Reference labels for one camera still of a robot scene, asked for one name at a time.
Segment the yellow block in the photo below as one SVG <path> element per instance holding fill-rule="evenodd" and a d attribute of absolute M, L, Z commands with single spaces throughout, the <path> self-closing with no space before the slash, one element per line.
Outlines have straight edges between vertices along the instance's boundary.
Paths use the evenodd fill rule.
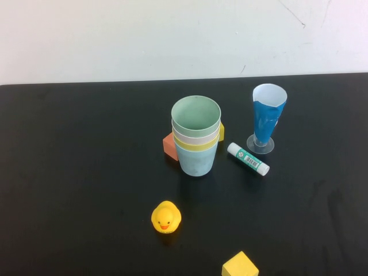
<path fill-rule="evenodd" d="M 219 138 L 219 142 L 224 141 L 225 139 L 225 127 L 222 124 L 222 122 L 220 122 L 220 138 Z"/>
<path fill-rule="evenodd" d="M 223 265 L 222 276 L 258 276 L 259 270 L 248 259 L 243 251 L 240 251 L 233 258 Z"/>

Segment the rubber duck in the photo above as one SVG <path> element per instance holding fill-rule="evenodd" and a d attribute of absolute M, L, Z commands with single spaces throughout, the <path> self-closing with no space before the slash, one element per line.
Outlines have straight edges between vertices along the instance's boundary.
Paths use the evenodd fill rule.
<path fill-rule="evenodd" d="M 151 221 L 154 228 L 164 234 L 173 233 L 179 226 L 182 215 L 171 201 L 163 201 L 152 212 Z"/>

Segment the glue stick cap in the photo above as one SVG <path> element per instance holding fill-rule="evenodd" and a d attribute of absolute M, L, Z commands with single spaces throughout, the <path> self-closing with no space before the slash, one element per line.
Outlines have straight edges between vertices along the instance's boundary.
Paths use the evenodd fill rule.
<path fill-rule="evenodd" d="M 241 149 L 241 147 L 239 147 L 237 144 L 235 143 L 231 143 L 228 147 L 228 152 L 232 155 L 232 156 L 236 156 L 237 152 Z"/>

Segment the tall blue cup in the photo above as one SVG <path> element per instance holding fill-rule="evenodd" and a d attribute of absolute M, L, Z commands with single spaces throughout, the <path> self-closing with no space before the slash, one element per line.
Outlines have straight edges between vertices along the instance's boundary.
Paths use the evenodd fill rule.
<path fill-rule="evenodd" d="M 207 174 L 212 168 L 218 143 L 217 140 L 214 146 L 205 151 L 187 151 L 175 142 L 179 163 L 184 173 L 193 177 Z"/>
<path fill-rule="evenodd" d="M 285 106 L 286 91 L 271 83 L 253 90 L 254 135 L 247 140 L 248 148 L 257 154 L 267 154 L 274 148 L 272 132 Z"/>

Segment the light blue cup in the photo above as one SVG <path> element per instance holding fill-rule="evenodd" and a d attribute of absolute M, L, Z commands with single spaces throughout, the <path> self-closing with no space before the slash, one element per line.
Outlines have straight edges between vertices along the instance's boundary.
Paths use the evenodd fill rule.
<path fill-rule="evenodd" d="M 212 168 L 218 143 L 219 141 L 205 151 L 187 151 L 175 143 L 179 163 L 184 173 L 192 177 L 201 177 L 207 174 Z"/>

